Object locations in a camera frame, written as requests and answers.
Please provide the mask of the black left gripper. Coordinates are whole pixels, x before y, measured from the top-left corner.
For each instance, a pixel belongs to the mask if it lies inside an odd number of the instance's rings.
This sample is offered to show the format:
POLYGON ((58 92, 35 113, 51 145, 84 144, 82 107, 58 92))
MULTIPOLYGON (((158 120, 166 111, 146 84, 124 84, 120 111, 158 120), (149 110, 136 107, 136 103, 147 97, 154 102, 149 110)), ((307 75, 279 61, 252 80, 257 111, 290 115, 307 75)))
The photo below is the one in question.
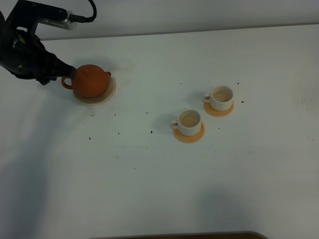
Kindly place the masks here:
POLYGON ((46 51, 34 29, 0 28, 0 65, 17 78, 36 79, 41 85, 75 76, 73 66, 46 51))

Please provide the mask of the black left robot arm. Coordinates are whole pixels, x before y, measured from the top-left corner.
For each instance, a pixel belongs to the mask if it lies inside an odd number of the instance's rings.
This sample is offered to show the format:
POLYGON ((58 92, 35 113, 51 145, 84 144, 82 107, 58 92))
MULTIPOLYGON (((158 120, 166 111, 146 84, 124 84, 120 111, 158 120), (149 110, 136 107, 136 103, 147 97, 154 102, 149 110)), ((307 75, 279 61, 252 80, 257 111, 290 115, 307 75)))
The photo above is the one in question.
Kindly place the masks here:
POLYGON ((76 69, 48 52, 32 28, 18 30, 0 15, 0 65, 23 80, 35 79, 42 85, 58 77, 75 76, 76 69))

